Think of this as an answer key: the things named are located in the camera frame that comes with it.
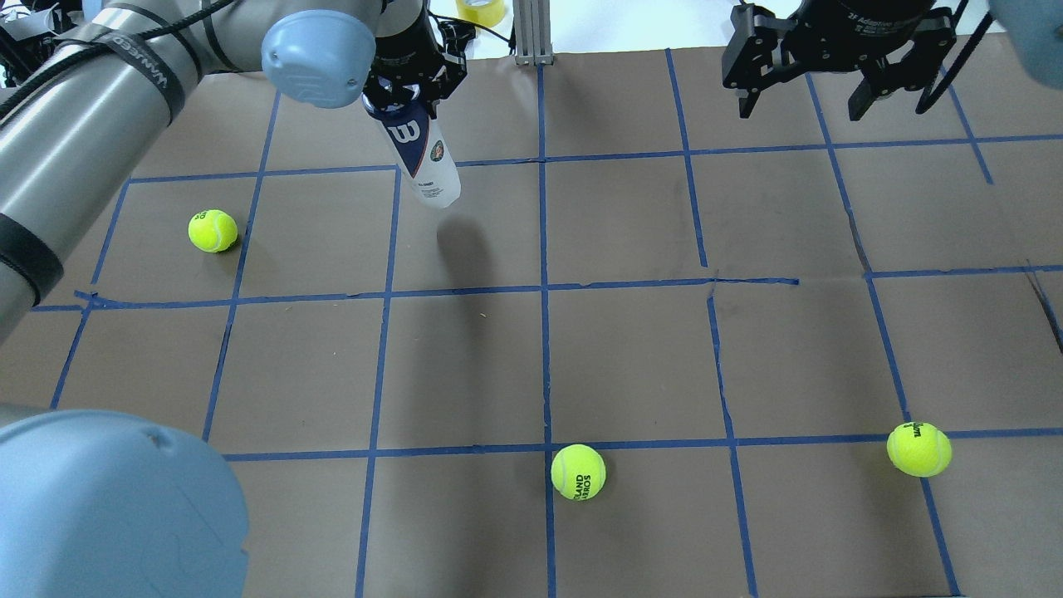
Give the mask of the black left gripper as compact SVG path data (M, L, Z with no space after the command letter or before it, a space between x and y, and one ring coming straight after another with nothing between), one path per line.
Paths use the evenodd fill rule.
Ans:
M468 23L433 17L426 1L385 1L375 32L375 58L362 88L369 113L399 110L401 88L420 90L420 105L431 119L440 103L463 83Z

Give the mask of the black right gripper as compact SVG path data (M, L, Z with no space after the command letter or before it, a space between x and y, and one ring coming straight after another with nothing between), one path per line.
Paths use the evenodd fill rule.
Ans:
M722 85L748 119L760 93L809 72L860 71L848 119L896 91L919 91L915 113L933 107L946 54L956 41L954 8L933 1L802 1L789 18L752 2L730 10L733 34L721 58Z

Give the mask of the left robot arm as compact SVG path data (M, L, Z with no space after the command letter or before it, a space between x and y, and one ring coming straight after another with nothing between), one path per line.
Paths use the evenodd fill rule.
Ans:
M417 178L470 24L425 1L109 1L2 105L2 337L204 76L256 72L316 107L357 100ZM205 440L114 411L2 405L4 597L239 597L249 514Z

